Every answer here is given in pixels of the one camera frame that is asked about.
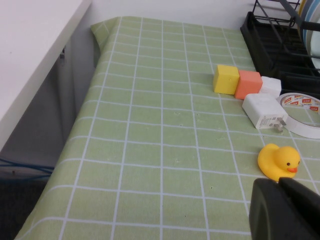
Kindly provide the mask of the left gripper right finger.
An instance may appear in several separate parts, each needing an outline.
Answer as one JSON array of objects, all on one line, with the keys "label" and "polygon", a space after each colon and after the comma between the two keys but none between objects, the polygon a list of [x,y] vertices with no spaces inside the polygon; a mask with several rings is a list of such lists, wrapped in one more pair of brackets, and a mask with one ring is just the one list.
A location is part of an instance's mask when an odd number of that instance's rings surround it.
[{"label": "left gripper right finger", "polygon": [[295,240],[318,240],[320,238],[320,196],[298,181],[281,177],[278,182],[290,202],[294,215]]}]

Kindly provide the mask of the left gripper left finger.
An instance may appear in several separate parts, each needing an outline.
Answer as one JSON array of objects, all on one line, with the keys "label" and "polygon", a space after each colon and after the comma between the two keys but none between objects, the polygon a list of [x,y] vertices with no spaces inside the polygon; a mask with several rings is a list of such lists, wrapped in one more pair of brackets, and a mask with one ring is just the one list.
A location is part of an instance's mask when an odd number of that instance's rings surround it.
[{"label": "left gripper left finger", "polygon": [[279,182],[257,178],[253,182],[249,226],[253,240],[294,240],[293,208]]}]

